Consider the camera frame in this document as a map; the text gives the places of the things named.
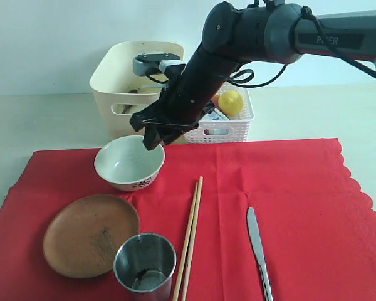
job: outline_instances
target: wooden chopstick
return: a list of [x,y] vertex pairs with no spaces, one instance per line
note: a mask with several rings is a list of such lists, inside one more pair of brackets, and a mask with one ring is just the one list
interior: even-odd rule
[[188,261],[187,261],[187,267],[185,270],[184,286],[182,287],[182,299],[181,299],[182,301],[187,300],[189,275],[191,273],[192,256],[194,254],[196,226],[198,223],[199,206],[201,204],[202,185],[203,185],[203,177],[200,177],[198,189],[197,189],[196,201],[195,201],[195,211],[194,211],[194,220],[192,222],[191,237],[189,239]]
[[173,301],[178,301],[178,295],[180,293],[182,274],[184,272],[185,259],[187,258],[187,249],[188,249],[188,244],[189,244],[189,237],[191,235],[192,221],[194,220],[197,192],[198,192],[198,183],[196,183],[194,197],[192,198],[191,211],[189,213],[187,232],[185,233],[184,247],[182,248],[180,267],[179,267],[179,271],[178,271],[178,275],[177,275],[177,282],[175,283]]

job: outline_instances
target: red tablecloth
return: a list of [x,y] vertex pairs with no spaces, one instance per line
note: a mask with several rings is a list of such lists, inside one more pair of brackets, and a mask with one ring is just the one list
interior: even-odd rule
[[0,211],[0,300],[129,300],[112,272],[75,280],[51,270],[47,226],[83,196],[118,194],[137,208],[142,231],[168,237],[180,258],[203,176],[189,300],[263,300],[246,227],[253,206],[276,301],[376,301],[376,212],[337,139],[165,149],[157,180],[135,193],[96,175],[97,149],[35,152]]

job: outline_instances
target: cup rim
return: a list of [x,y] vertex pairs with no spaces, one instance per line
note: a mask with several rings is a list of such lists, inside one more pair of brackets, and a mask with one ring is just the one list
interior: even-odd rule
[[[137,237],[139,236],[146,236],[146,235],[153,235],[153,236],[157,236],[159,238],[162,238],[163,240],[165,240],[166,243],[169,244],[169,246],[171,247],[171,250],[173,251],[173,257],[174,257],[174,262],[173,262],[173,269],[171,270],[170,272],[170,275],[167,276],[167,278],[161,283],[159,284],[158,286],[154,287],[154,288],[151,288],[150,290],[134,290],[133,288],[130,288],[128,286],[126,286],[126,284],[124,284],[118,277],[117,273],[116,273],[116,262],[117,262],[117,258],[120,254],[120,252],[122,251],[123,248],[125,248],[125,245],[131,241],[131,240],[134,240],[136,239]],[[133,235],[131,236],[129,239],[127,239],[126,241],[124,241],[124,243],[121,245],[121,247],[118,249],[115,257],[114,257],[114,261],[113,261],[113,273],[115,275],[115,278],[117,279],[117,281],[123,286],[125,287],[129,292],[133,292],[133,293],[150,293],[150,292],[154,292],[155,290],[159,289],[160,287],[162,287],[165,283],[167,283],[172,277],[173,277],[173,274],[175,272],[175,269],[176,269],[176,266],[177,266],[177,253],[175,251],[175,247],[174,245],[171,243],[170,240],[168,240],[164,235],[161,235],[161,234],[158,234],[158,233],[155,233],[155,232],[143,232],[143,233],[139,233],[139,234],[136,234],[136,235]]]
[[107,182],[110,182],[110,183],[113,183],[113,184],[120,184],[120,185],[135,184],[135,183],[139,183],[139,182],[142,182],[142,181],[144,181],[144,180],[146,180],[146,179],[149,179],[149,178],[153,177],[153,176],[156,175],[156,174],[160,171],[160,169],[163,167],[163,165],[164,165],[164,161],[165,161],[165,150],[164,150],[164,147],[162,146],[162,144],[159,144],[157,147],[159,147],[159,148],[161,149],[161,153],[162,153],[162,161],[160,162],[159,167],[156,168],[156,170],[155,170],[154,172],[152,172],[151,174],[149,174],[148,176],[143,177],[143,178],[141,178],[141,179],[137,179],[137,180],[135,180],[135,181],[129,181],[129,182],[118,182],[118,181],[113,181],[113,180],[111,180],[111,179],[105,177],[105,176],[104,176],[102,173],[100,173],[99,170],[97,169],[97,158],[98,158],[99,154],[100,154],[101,152],[104,152],[105,149],[106,149],[107,147],[109,147],[111,144],[113,144],[115,141],[118,141],[118,140],[127,140],[127,139],[135,139],[135,140],[140,139],[140,140],[143,141],[144,137],[143,137],[142,135],[128,135],[128,136],[119,137],[119,138],[114,139],[114,140],[110,141],[109,143],[107,143],[105,146],[103,146],[103,147],[97,152],[97,154],[96,154],[96,156],[95,156],[95,161],[93,162],[93,165],[94,165],[94,167],[95,167],[95,171],[96,171],[96,173],[97,173],[98,176],[100,176],[103,180],[106,180]]

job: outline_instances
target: white table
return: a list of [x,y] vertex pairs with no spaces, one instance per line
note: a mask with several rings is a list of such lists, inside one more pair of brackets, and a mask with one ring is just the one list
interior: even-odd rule
[[[376,210],[376,84],[251,90],[248,140],[338,137]],[[109,141],[91,94],[0,97],[0,207],[34,151]]]

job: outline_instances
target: white basket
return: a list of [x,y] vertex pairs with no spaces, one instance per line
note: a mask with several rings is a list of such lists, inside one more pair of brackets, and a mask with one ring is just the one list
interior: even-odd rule
[[[243,96],[244,108],[227,121],[200,121],[199,127],[185,134],[188,143],[244,142],[248,136],[249,126],[254,119],[254,112],[247,88],[240,88],[226,82],[217,94],[235,90]],[[225,130],[225,135],[212,135],[206,132]]]
[[[138,77],[133,73],[132,59],[142,53],[168,52],[184,57],[184,49],[173,42],[127,41],[109,49],[96,68],[89,84],[93,90],[100,117],[104,121],[110,137],[113,139],[126,135],[143,135],[144,129],[136,132],[130,125],[132,114],[123,114],[125,105],[133,105],[138,112],[155,102],[160,95],[160,88],[140,90],[139,94],[128,91],[142,85],[155,84],[147,77]],[[167,79],[165,75],[156,75],[159,80]]]

